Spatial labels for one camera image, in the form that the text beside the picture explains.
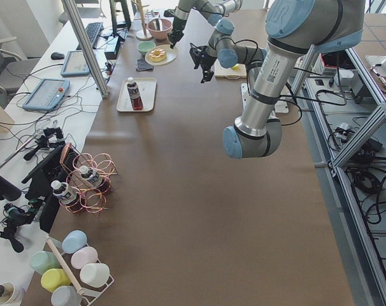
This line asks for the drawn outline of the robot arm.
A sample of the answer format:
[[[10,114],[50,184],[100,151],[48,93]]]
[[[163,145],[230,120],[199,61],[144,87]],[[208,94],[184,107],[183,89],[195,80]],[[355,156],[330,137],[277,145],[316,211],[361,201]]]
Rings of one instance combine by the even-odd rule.
[[[223,132],[224,150],[236,159],[268,156],[278,148],[282,125],[273,110],[296,61],[311,47],[335,52],[358,44],[365,9],[364,1],[275,1],[266,17],[268,47],[263,49],[233,42],[234,26],[226,15],[241,5],[180,1],[173,23],[182,37],[190,10],[196,9],[215,28],[205,46],[191,47],[202,81],[210,81],[215,61],[224,68],[244,64],[255,77],[242,114]]]
[[[173,17],[173,29],[168,33],[170,48],[183,38],[184,29],[191,10],[197,10],[212,26],[222,18],[241,9],[243,1],[229,0],[211,4],[207,0],[180,0],[175,9],[164,11],[165,17]]]

